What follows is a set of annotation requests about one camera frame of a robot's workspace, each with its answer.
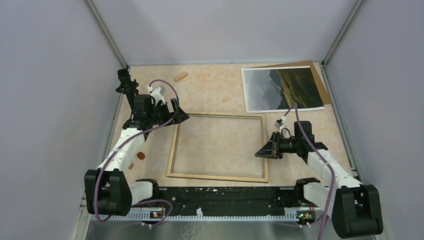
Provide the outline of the landscape photo print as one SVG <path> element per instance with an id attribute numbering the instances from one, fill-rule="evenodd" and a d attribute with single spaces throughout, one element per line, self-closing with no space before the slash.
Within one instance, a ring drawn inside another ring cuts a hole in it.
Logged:
<path id="1" fill-rule="evenodd" d="M 323 110 L 320 79 L 308 65 L 241 69 L 247 113 L 285 112 L 294 103 L 300 111 Z"/>

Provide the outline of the brown cardboard backing board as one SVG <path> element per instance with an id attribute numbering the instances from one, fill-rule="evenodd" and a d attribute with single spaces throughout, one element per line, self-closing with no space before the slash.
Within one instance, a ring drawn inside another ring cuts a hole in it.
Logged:
<path id="1" fill-rule="evenodd" d="M 322 74 L 319 73 L 319 69 L 317 68 L 318 65 L 316 65 L 312 60 L 306 60 L 306 61 L 298 61 L 298 62 L 289 62 L 289 63 L 280 63 L 280 64 L 272 64 L 272 65 L 263 65 L 263 66 L 256 66 L 255 68 L 282 68 L 282 67 L 301 67 L 301 66 L 307 66 L 311 68 L 311 72 L 315 81 L 315 84 L 317 86 L 317 90 L 319 92 L 319 95 L 323 101 L 324 105 L 329 105 L 332 103 L 332 100 L 327 92 L 324 79 L 322 77 Z"/>

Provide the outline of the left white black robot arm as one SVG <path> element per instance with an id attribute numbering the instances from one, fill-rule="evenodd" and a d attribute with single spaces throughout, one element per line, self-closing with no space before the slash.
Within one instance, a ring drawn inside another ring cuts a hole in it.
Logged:
<path id="1" fill-rule="evenodd" d="M 190 118 L 179 106 L 179 98 L 172 98 L 170 102 L 172 111 L 161 96 L 140 94 L 133 98 L 130 119 L 123 124 L 115 146 L 96 169 L 85 173 L 86 207 L 90 214 L 125 216 L 141 201 L 149 207 L 160 202 L 161 194 L 156 190 L 158 184 L 154 179 L 128 184 L 125 173 L 150 132 Z"/>

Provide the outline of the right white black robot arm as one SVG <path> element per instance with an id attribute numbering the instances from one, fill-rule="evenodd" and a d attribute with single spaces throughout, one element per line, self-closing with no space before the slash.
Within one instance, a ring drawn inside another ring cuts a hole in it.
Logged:
<path id="1" fill-rule="evenodd" d="M 344 170 L 322 142 L 316 142 L 310 121 L 294 122 L 294 135 L 290 135 L 281 119 L 276 121 L 278 131 L 255 156 L 282 159 L 284 154 L 297 154 L 320 175 L 299 179 L 293 200 L 299 206 L 310 202 L 326 210 L 332 226 L 342 239 L 382 234 L 380 195 L 372 184 L 364 184 Z"/>

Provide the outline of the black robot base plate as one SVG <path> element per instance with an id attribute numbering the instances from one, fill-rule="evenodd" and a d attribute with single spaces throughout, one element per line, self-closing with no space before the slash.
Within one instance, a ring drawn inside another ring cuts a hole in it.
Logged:
<path id="1" fill-rule="evenodd" d="M 170 210 L 170 216 L 205 217 L 282 217 L 290 210 L 320 210 L 305 200 L 295 187 L 160 187 L 153 196 L 137 204 Z"/>

